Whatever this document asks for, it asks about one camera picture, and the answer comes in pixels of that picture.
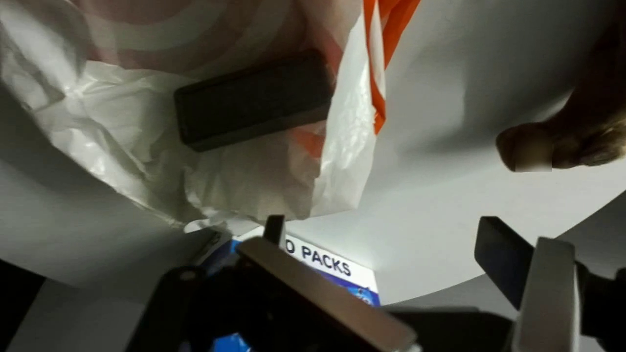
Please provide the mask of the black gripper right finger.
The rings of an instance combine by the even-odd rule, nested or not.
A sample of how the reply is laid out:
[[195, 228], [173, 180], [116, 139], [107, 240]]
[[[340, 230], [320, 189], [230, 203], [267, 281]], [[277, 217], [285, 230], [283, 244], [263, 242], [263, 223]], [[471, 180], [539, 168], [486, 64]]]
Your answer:
[[521, 305], [533, 246], [498, 217], [480, 217], [473, 258], [506, 301]]

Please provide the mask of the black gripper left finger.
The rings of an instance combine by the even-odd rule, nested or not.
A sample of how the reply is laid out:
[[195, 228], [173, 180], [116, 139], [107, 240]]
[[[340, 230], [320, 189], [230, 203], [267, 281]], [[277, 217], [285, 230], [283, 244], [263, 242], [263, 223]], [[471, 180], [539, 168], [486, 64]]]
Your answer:
[[173, 92], [177, 133], [203, 152], [322, 121], [332, 76], [318, 51], [300, 51], [181, 86]]

